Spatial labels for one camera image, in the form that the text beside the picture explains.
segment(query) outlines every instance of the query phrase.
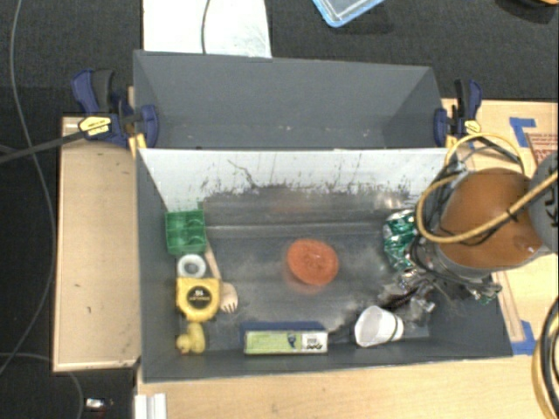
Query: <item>black wire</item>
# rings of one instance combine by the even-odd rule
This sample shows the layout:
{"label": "black wire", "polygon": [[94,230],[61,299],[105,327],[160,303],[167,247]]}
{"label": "black wire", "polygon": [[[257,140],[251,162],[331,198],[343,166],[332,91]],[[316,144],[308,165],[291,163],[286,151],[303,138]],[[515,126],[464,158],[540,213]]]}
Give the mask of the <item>black wire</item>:
{"label": "black wire", "polygon": [[206,0],[206,5],[204,7],[204,14],[202,15],[202,26],[200,28],[200,43],[202,44],[202,54],[207,54],[206,51],[206,18],[208,17],[208,9],[210,8],[211,0]]}
{"label": "black wire", "polygon": [[551,340],[551,368],[553,369],[553,376],[556,378],[556,382],[559,384],[559,368],[557,368],[556,360],[557,337],[559,337],[559,331],[555,331],[555,333],[553,334],[553,339]]}
{"label": "black wire", "polygon": [[438,271],[434,271],[431,268],[429,268],[429,266],[423,262],[423,260],[419,257],[418,255],[418,247],[419,247],[419,236],[414,237],[413,241],[411,242],[411,246],[410,246],[410,258],[411,261],[413,261],[413,263],[415,265],[417,265],[420,269],[426,271],[427,273],[429,273],[433,278],[435,279],[443,279],[444,281],[450,282],[450,283],[454,283],[457,285],[463,285],[463,286],[468,286],[468,287],[473,287],[476,289],[486,289],[487,286],[484,285],[483,283],[475,283],[473,281],[469,281],[467,279],[463,279],[461,277],[457,276],[453,276],[451,275],[447,275],[446,273],[440,273]]}
{"label": "black wire", "polygon": [[542,370],[543,383],[545,385],[546,391],[548,392],[548,398],[553,406],[553,410],[556,415],[559,415],[559,397],[553,386],[553,380],[551,379],[551,337],[549,337],[549,330],[551,324],[553,323],[555,317],[559,314],[559,298],[555,300],[551,308],[549,309],[548,315],[543,323],[541,340],[541,352],[540,352],[540,367]]}

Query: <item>wooden table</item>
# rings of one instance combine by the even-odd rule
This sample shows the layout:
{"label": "wooden table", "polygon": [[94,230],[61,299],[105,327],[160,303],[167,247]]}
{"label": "wooden table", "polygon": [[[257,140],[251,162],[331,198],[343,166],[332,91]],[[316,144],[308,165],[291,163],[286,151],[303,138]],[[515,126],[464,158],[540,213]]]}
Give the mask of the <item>wooden table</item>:
{"label": "wooden table", "polygon": [[[452,101],[445,101],[450,106]],[[484,131],[515,141],[509,117],[535,119],[556,133],[557,104],[485,101]],[[65,120],[70,133],[75,120]],[[535,164],[529,149],[522,149]],[[476,157],[473,166],[489,166]],[[130,155],[79,141],[61,154],[59,261],[53,359],[58,371],[131,366],[140,355],[134,172]],[[512,328],[515,311],[539,334],[557,296],[557,257],[507,273]],[[407,367],[238,379],[142,384],[166,393],[168,418],[535,418],[528,356]]]}

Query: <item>blue clamp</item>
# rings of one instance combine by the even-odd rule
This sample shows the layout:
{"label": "blue clamp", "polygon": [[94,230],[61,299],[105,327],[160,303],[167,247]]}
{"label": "blue clamp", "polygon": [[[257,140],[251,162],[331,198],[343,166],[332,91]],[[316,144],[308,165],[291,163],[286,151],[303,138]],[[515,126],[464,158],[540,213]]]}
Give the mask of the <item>blue clamp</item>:
{"label": "blue clamp", "polygon": [[481,86],[473,79],[469,79],[467,83],[463,79],[457,79],[454,87],[458,105],[452,106],[452,117],[448,117],[444,108],[435,111],[433,136],[439,147],[445,145],[448,135],[459,139],[479,129],[475,119],[483,100]]}
{"label": "blue clamp", "polygon": [[143,133],[146,145],[153,148],[159,134],[159,119],[155,106],[142,106],[140,113],[128,104],[126,97],[112,89],[114,72],[112,70],[85,69],[72,78],[73,97],[85,115],[103,115],[111,120],[102,134],[90,135],[82,131],[87,140],[108,141],[121,148],[128,147],[131,136],[124,128],[134,124],[136,133]]}

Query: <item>wooden board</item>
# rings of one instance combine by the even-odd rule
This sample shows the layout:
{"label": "wooden board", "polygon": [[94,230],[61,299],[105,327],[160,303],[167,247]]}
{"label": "wooden board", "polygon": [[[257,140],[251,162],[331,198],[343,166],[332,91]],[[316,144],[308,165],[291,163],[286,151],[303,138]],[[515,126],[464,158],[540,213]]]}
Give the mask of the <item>wooden board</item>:
{"label": "wooden board", "polygon": [[[76,120],[64,119],[63,133]],[[53,369],[132,366],[140,355],[134,162],[102,141],[62,147]]]}

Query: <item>black cable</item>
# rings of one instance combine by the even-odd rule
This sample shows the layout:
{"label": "black cable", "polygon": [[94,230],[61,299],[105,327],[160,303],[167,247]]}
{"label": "black cable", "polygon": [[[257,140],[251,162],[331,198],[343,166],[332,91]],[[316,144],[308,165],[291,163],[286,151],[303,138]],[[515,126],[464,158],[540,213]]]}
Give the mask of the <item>black cable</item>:
{"label": "black cable", "polygon": [[[11,353],[0,353],[0,357],[11,357]],[[33,359],[33,360],[45,361],[47,363],[51,363],[51,359],[44,357],[43,355],[38,355],[33,353],[18,353],[16,357],[20,359]],[[81,387],[81,384],[79,383],[78,378],[72,373],[67,373],[67,374],[72,379],[73,384],[75,385],[76,390],[78,391],[79,406],[78,406],[78,414],[76,415],[76,419],[80,419],[81,415],[84,412],[84,392]]]}
{"label": "black cable", "polygon": [[200,43],[202,44],[202,54],[207,54],[206,51],[206,18],[208,17],[208,9],[210,8],[211,0],[206,0],[206,5],[204,7],[204,14],[202,15],[202,26],[200,28]]}
{"label": "black cable", "polygon": [[[16,109],[17,109],[19,122],[20,122],[21,128],[24,132],[25,140],[27,141],[28,147],[33,148],[33,142],[31,141],[31,137],[29,135],[29,129],[27,128],[27,123],[25,122],[24,111],[21,107],[21,102],[19,100],[19,95],[17,94],[16,69],[15,69],[16,68],[15,67],[15,43],[16,43],[16,32],[17,32],[17,21],[19,19],[19,14],[21,12],[21,7],[22,7],[23,1],[24,0],[17,0],[16,12],[14,14],[14,20],[13,20],[13,24],[12,24],[12,27],[11,27],[10,51],[9,51],[10,83],[11,83],[11,87],[12,87],[12,91],[13,91],[13,98],[14,98],[14,102],[16,104]],[[20,353],[19,352],[21,346],[24,344],[25,340],[29,336],[29,334],[31,332],[31,329],[35,326],[35,323],[37,322],[38,316],[42,312],[43,307],[45,306],[45,302],[48,299],[51,284],[52,284],[52,281],[54,279],[55,257],[56,257],[56,221],[55,221],[55,216],[54,216],[54,208],[52,206],[52,199],[51,199],[51,196],[49,194],[48,186],[46,185],[45,174],[43,173],[43,169],[41,168],[41,166],[38,162],[38,158],[35,154],[32,154],[31,157],[32,157],[33,163],[35,165],[35,169],[37,170],[38,179],[40,181],[41,188],[42,188],[43,194],[45,196],[45,203],[46,203],[46,208],[47,208],[47,211],[48,211],[48,217],[49,217],[50,226],[51,226],[51,236],[52,236],[51,265],[50,265],[50,270],[49,270],[48,277],[47,277],[47,280],[46,280],[46,283],[45,283],[45,289],[43,290],[43,294],[40,298],[37,309],[35,310],[35,313],[33,314],[32,318],[31,318],[31,321],[29,322],[29,324],[25,328],[24,333],[20,337],[17,344],[14,346],[13,350],[10,353],[0,353],[0,355],[2,357],[6,358],[6,361],[0,367],[0,377],[2,377],[2,375],[5,373],[7,367],[10,365],[10,363],[15,358],[31,358],[31,359],[35,359],[35,360],[49,361],[48,358],[46,358],[42,355],[30,354],[30,353]],[[79,411],[78,411],[77,418],[80,419],[81,415],[82,415],[82,412],[83,412],[83,392],[82,392],[81,386],[79,384],[79,381],[78,381],[78,379],[76,379],[75,375],[73,375],[72,373],[68,373],[68,374],[70,375],[70,377],[74,381],[74,384],[76,385],[76,389],[78,390],[78,393],[79,393]]]}
{"label": "black cable", "polygon": [[18,158],[23,158],[27,155],[35,155],[37,152],[59,148],[60,146],[64,146],[65,144],[68,144],[72,141],[80,140],[83,137],[84,135],[81,132],[75,132],[74,134],[69,134],[61,138],[57,138],[56,140],[50,140],[22,150],[15,150],[11,152],[11,154],[0,157],[0,164],[4,164],[12,160],[17,160]]}
{"label": "black cable", "polygon": [[16,152],[16,149],[5,146],[4,144],[0,144],[0,152],[2,152],[3,154],[11,154],[12,152]]}
{"label": "black cable", "polygon": [[559,337],[559,330],[556,330],[551,339],[551,369],[553,376],[556,378],[556,383],[559,384],[559,368],[557,368],[557,338]]}
{"label": "black cable", "polygon": [[423,260],[419,257],[418,255],[418,247],[419,247],[419,236],[414,237],[413,241],[411,242],[411,246],[410,246],[410,258],[411,261],[417,265],[420,269],[422,269],[423,271],[429,273],[431,275],[432,278],[435,279],[443,279],[444,281],[450,282],[450,283],[454,283],[457,285],[463,285],[463,286],[469,286],[469,287],[473,287],[476,289],[486,289],[487,286],[483,283],[476,283],[473,281],[469,281],[467,279],[461,278],[458,275],[453,276],[451,275],[447,275],[445,273],[439,273],[438,271],[434,271],[431,268],[429,268],[429,266],[423,262]]}
{"label": "black cable", "polygon": [[548,315],[543,323],[542,335],[541,335],[541,352],[540,352],[540,367],[542,370],[543,383],[545,385],[546,391],[548,393],[549,401],[553,406],[553,410],[556,415],[559,415],[559,397],[553,386],[553,380],[551,379],[551,337],[549,337],[549,332],[551,329],[551,324],[555,320],[556,316],[559,315],[559,298],[555,300],[551,308],[549,309]]}

